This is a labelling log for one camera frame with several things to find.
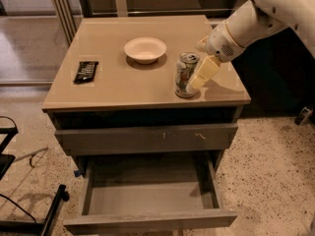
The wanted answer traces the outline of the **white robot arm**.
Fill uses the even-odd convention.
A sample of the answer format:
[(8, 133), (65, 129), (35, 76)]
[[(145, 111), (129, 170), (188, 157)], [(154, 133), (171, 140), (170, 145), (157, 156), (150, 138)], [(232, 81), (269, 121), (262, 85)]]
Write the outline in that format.
[(198, 42), (208, 56), (197, 66), (186, 90), (196, 93), (253, 42), (292, 29), (315, 56), (315, 0), (248, 0)]

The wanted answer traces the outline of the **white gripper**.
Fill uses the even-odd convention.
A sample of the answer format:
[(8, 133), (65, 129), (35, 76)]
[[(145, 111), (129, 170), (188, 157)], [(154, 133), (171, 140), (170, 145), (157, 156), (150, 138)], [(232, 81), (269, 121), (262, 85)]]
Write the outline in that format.
[(219, 70), (221, 62), (230, 62), (245, 50), (232, 38), (226, 21), (217, 25), (209, 36), (200, 39), (196, 49), (215, 56), (205, 57), (197, 66), (186, 86), (188, 93), (196, 93), (209, 81)]

